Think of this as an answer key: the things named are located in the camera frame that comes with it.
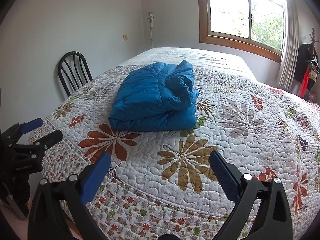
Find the dark clothes on rack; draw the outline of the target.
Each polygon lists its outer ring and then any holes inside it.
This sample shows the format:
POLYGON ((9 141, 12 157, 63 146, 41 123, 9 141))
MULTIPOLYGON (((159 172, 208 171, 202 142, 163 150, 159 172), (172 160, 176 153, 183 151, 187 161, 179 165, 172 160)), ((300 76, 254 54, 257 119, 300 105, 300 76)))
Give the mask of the dark clothes on rack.
POLYGON ((306 90, 310 91, 317 81, 319 65, 309 54, 309 44, 302 44, 298 50, 294 79, 302 83, 305 72, 309 73, 309 81, 306 90))

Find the wooden coat rack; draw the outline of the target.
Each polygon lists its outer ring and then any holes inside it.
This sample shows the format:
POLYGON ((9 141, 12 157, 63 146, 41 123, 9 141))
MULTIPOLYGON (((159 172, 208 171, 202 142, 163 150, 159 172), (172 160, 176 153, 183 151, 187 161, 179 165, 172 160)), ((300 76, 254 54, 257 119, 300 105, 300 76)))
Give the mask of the wooden coat rack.
POLYGON ((316 40, 316 34, 315 34, 315 29, 312 28, 312 33, 309 34, 311 38, 311 43, 309 44, 309 54, 312 57, 313 60, 318 62, 318 56, 315 48, 315 44, 319 43, 319 40, 316 40))

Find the large wooden framed window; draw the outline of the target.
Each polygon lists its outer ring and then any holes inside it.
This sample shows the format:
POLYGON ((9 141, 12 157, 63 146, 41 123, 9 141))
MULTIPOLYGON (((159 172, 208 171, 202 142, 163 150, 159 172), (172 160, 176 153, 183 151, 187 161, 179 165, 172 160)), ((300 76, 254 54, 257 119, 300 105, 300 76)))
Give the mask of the large wooden framed window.
POLYGON ((199 41, 279 63, 285 34, 285 0, 198 0, 199 41))

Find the grey striped curtain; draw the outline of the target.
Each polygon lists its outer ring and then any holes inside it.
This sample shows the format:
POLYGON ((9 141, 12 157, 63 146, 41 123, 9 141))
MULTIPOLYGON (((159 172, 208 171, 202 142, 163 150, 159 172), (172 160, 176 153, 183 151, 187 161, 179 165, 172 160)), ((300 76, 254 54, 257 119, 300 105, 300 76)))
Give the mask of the grey striped curtain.
POLYGON ((281 51, 277 86, 290 90, 298 57, 299 20, 295 0, 285 0, 284 4, 284 40, 281 51))

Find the floral quilted bedspread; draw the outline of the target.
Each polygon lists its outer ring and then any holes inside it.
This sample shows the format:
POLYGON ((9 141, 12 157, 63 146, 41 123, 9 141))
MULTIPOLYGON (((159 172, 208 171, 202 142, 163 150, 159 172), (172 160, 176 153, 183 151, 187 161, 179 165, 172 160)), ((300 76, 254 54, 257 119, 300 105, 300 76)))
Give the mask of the floral quilted bedspread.
POLYGON ((259 83, 229 54, 155 48, 96 77, 45 118, 30 142, 54 130, 63 140, 46 151, 43 175, 67 179, 102 152, 111 168, 87 208, 108 239, 212 239, 234 204, 209 165, 218 150, 260 181, 280 178, 299 239, 319 212, 319 106, 259 83), (122 81, 154 62, 193 65, 196 125, 165 132, 119 132, 108 122, 122 81))

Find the blue puffer jacket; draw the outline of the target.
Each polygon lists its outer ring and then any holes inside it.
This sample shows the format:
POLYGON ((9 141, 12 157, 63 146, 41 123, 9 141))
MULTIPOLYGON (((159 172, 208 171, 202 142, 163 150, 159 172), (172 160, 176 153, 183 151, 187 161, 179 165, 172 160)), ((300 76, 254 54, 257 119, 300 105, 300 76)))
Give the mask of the blue puffer jacket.
POLYGON ((191 63, 152 63, 133 70, 124 79, 108 121, 118 131, 193 129, 198 96, 191 63))

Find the red hanging garment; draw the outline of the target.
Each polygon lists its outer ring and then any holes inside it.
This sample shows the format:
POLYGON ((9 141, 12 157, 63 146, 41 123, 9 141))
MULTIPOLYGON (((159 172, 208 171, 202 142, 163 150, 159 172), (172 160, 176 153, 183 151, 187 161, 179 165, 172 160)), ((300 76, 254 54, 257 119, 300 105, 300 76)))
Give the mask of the red hanging garment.
POLYGON ((300 86, 300 89, 299 89, 299 92, 298 92, 298 96, 301 97, 301 98, 303 98, 304 95, 305 95, 305 91, 306 91, 306 88, 308 86, 308 81, 309 81, 309 73, 305 72, 303 80, 302 80, 302 83, 301 83, 301 86, 300 86))

